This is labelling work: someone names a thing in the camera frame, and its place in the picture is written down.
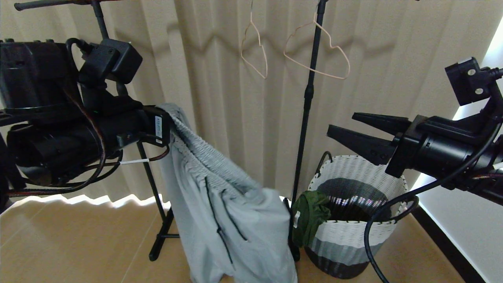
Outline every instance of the basket handle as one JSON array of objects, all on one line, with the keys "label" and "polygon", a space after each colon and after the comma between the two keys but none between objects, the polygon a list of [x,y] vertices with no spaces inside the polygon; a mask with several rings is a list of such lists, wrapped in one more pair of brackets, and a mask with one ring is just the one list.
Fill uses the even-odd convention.
[{"label": "basket handle", "polygon": [[332,154],[329,152],[329,151],[326,151],[323,153],[323,155],[321,156],[321,159],[318,163],[318,167],[316,168],[316,173],[314,173],[315,175],[317,174],[318,177],[321,176],[321,173],[320,173],[320,169],[321,169],[321,166],[323,165],[323,163],[325,162],[325,157],[328,155],[328,157],[330,158],[330,162],[333,163],[333,158],[332,158]]},{"label": "basket handle", "polygon": [[390,218],[389,220],[390,221],[395,221],[395,223],[397,223],[398,221],[400,221],[402,218],[404,218],[405,216],[409,215],[418,205],[419,205],[419,197],[417,197],[417,195],[415,195],[413,197],[413,199],[409,199],[407,201],[407,203],[411,202],[412,201],[412,204],[407,208],[406,211],[400,213],[399,215],[395,216],[395,217],[392,217]]}]

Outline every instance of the black drawstring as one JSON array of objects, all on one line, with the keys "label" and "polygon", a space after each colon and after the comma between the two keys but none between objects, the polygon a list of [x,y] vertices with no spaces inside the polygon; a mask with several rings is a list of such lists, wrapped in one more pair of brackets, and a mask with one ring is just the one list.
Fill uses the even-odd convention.
[{"label": "black drawstring", "polygon": [[229,256],[230,264],[232,264],[232,266],[234,267],[234,263],[232,262],[232,258],[230,257],[229,248],[227,247],[227,244],[225,243],[225,240],[223,239],[222,227],[218,223],[217,217],[215,215],[215,210],[213,209],[213,204],[211,203],[210,186],[209,186],[209,183],[208,183],[208,176],[204,177],[204,182],[206,183],[206,193],[208,194],[208,201],[210,202],[211,212],[213,213],[213,218],[215,219],[215,223],[217,224],[217,233],[220,236],[220,238],[222,239],[223,245],[225,246],[225,250],[227,251],[227,255]]},{"label": "black drawstring", "polygon": [[243,235],[243,233],[241,233],[241,231],[239,230],[239,228],[237,227],[236,225],[236,222],[234,222],[234,219],[230,216],[229,214],[229,211],[227,210],[227,205],[225,204],[224,200],[223,200],[223,193],[225,192],[226,189],[224,189],[220,195],[220,198],[222,199],[222,203],[223,203],[223,208],[225,209],[225,212],[227,213],[227,216],[229,217],[230,221],[232,222],[232,224],[234,224],[234,227],[236,228],[237,232],[239,233],[239,235],[241,236],[241,238],[243,238],[243,240],[247,241],[248,242],[248,239]]}]

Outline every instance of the green clothing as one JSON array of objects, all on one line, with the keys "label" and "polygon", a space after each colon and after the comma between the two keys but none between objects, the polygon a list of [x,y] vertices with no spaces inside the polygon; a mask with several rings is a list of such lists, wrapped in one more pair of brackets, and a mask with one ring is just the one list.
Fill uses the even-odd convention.
[{"label": "green clothing", "polygon": [[293,243],[307,246],[314,239],[318,226],[330,218],[330,209],[324,206],[330,200],[327,195],[318,191],[305,191],[293,204]]}]

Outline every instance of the black baseboard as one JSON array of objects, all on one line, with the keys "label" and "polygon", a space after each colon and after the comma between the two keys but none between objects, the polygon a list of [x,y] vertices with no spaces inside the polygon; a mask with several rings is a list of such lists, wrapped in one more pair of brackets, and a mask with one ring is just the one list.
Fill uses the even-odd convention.
[{"label": "black baseboard", "polygon": [[473,265],[463,256],[463,254],[454,246],[449,240],[447,235],[440,229],[440,227],[433,221],[433,219],[426,213],[426,211],[418,206],[412,215],[421,224],[428,235],[433,239],[435,244],[445,254],[447,259],[451,262],[454,268],[458,271],[459,275],[467,283],[485,283],[480,274],[473,268]]}]

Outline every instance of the beige curtain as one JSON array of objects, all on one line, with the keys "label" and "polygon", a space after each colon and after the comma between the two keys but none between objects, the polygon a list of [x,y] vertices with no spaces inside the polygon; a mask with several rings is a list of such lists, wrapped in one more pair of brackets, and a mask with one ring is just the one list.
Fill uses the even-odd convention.
[{"label": "beige curtain", "polygon": [[[13,7],[18,1],[1,1],[2,38],[100,41],[89,6],[18,12]],[[130,41],[143,56],[127,86],[130,95],[144,104],[177,103],[200,136],[264,186],[290,196],[308,70],[286,60],[283,47],[297,26],[312,20],[316,3],[255,0],[254,22],[269,62],[266,80],[239,56],[250,1],[123,0],[102,7],[110,36]],[[329,124],[391,139],[352,121],[355,111],[452,117],[458,105],[444,67],[469,56],[482,60],[502,11],[502,1],[330,0],[323,26],[348,55],[351,75],[345,81],[316,75],[299,190],[307,187],[324,151],[351,153],[325,136]],[[263,70],[257,35],[249,32],[244,55]],[[289,42],[289,54],[304,64],[309,64],[313,33],[311,25]],[[326,36],[317,69],[346,72],[344,58],[329,48]],[[158,152],[147,150],[150,156]],[[138,155],[130,146],[124,159]],[[162,188],[159,168],[151,165]],[[407,173],[409,183],[416,177]],[[112,200],[131,193],[140,199],[151,196],[140,164],[122,166],[82,192],[89,197],[108,194]]]}]

